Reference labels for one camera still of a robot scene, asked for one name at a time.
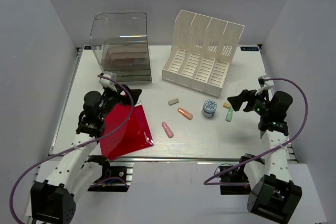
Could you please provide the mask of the yellow eraser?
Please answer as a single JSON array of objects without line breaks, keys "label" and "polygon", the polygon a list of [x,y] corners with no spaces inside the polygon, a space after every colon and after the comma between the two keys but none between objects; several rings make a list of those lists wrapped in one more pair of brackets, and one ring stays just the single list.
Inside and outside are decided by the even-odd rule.
[{"label": "yellow eraser", "polygon": [[223,104],[223,107],[229,109],[229,108],[230,108],[230,104],[225,102],[225,103]]}]

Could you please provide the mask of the green stapler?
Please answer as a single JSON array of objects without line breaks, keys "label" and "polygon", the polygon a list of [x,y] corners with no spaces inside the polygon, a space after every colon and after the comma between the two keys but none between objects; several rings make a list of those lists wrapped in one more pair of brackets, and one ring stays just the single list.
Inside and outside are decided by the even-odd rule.
[{"label": "green stapler", "polygon": [[232,121],[232,118],[233,118],[233,112],[234,112],[233,108],[230,107],[230,108],[228,109],[227,114],[226,114],[226,117],[225,117],[225,121],[226,121],[226,122],[231,122],[231,121]]}]

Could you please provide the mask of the pink stapler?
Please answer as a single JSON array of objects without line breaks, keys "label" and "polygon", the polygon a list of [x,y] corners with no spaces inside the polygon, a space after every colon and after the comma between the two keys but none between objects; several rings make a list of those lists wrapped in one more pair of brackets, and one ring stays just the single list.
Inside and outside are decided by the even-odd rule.
[{"label": "pink stapler", "polygon": [[166,122],[162,122],[162,128],[164,132],[166,133],[168,138],[172,138],[174,136],[173,131],[169,128]]}]

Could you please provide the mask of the clear plastic drawer cabinet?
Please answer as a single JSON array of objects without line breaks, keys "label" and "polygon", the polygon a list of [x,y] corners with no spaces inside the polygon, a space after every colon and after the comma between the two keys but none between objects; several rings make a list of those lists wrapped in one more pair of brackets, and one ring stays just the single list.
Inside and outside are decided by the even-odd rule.
[{"label": "clear plastic drawer cabinet", "polygon": [[116,74],[117,81],[152,81],[145,12],[98,13],[89,41],[100,69]]}]

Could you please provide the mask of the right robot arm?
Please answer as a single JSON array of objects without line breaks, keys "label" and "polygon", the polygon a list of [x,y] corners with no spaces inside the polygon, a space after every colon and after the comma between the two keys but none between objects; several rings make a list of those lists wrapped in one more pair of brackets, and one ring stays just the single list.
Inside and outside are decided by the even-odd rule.
[{"label": "right robot arm", "polygon": [[221,195],[248,195],[247,210],[276,223],[288,223],[302,196],[288,169],[288,150],[285,142],[288,127],[287,110],[293,102],[291,95],[277,91],[269,97],[268,91],[243,90],[229,97],[234,111],[246,102],[244,112],[254,111],[260,116],[258,129],[265,149],[276,151],[252,162],[244,163],[220,176]]}]

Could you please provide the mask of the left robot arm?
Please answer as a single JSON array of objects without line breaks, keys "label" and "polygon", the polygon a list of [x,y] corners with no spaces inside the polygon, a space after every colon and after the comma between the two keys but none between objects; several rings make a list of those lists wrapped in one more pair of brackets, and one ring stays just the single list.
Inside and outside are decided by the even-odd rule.
[{"label": "left robot arm", "polygon": [[117,105],[133,109],[141,93],[141,89],[122,85],[106,86],[103,93],[85,94],[70,150],[61,153],[60,162],[43,182],[34,182],[31,187],[33,223],[71,223],[80,197],[97,180],[104,182],[110,178],[107,159],[91,152],[105,135],[108,114]]}]

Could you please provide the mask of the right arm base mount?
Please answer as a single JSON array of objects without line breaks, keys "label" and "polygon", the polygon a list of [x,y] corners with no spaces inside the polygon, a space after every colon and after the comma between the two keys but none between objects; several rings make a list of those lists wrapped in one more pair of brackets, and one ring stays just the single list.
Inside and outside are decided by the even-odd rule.
[{"label": "right arm base mount", "polygon": [[[231,164],[219,165],[214,174],[218,174],[227,168],[230,168]],[[234,169],[229,173],[220,176],[221,183],[248,183],[248,178],[241,168]],[[251,191],[250,186],[220,186],[221,195],[248,195]]]}]

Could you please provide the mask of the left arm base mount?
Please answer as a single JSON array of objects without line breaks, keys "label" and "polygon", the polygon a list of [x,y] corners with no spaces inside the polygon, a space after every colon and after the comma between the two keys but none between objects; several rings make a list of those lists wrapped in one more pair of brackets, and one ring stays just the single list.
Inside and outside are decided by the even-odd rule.
[{"label": "left arm base mount", "polygon": [[126,193],[131,185],[133,163],[110,163],[103,169],[102,176],[89,187],[91,192]]}]

